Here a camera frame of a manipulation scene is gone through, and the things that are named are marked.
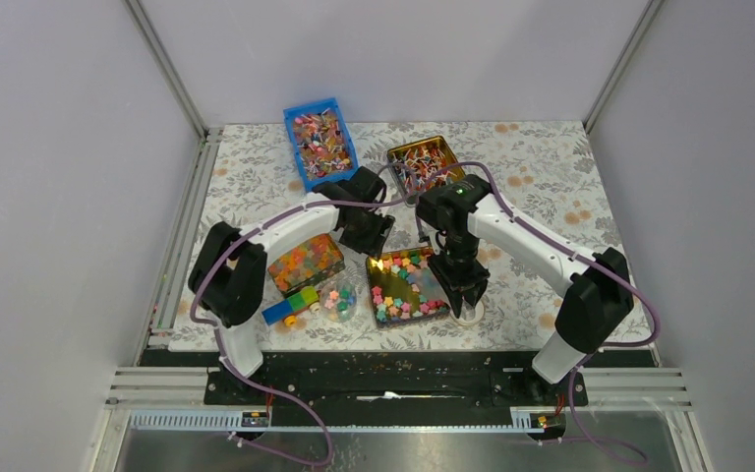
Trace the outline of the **gold tin star candies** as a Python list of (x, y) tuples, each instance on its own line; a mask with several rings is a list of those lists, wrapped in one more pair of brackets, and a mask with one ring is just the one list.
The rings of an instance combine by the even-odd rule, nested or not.
[(451, 314), (429, 268), (431, 246), (383, 253), (365, 260), (370, 306), (379, 329), (436, 320)]

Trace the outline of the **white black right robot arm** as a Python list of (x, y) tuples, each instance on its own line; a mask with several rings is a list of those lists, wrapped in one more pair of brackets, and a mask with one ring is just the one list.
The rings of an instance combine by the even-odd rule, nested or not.
[(478, 260), (479, 243), (492, 244), (528, 266), (561, 297), (554, 333), (533, 358), (526, 395), (548, 405), (563, 392), (563, 378), (595, 353), (632, 311), (625, 256), (577, 246), (510, 206), (488, 181), (468, 175), (418, 198), (416, 215), (444, 238), (429, 259), (455, 318), (476, 307), (489, 271)]

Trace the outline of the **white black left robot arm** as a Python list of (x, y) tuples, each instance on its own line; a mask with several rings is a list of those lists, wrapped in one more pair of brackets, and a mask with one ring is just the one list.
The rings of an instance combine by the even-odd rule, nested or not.
[(361, 167), (347, 179), (315, 185), (280, 214), (243, 227), (219, 222), (210, 228), (188, 279), (194, 294), (190, 318), (213, 327), (220, 361), (233, 372), (228, 391), (238, 401), (255, 403), (265, 391), (251, 320), (260, 309), (270, 264), (331, 232), (356, 253), (380, 255), (395, 221), (381, 213), (390, 205), (386, 189), (377, 173)]

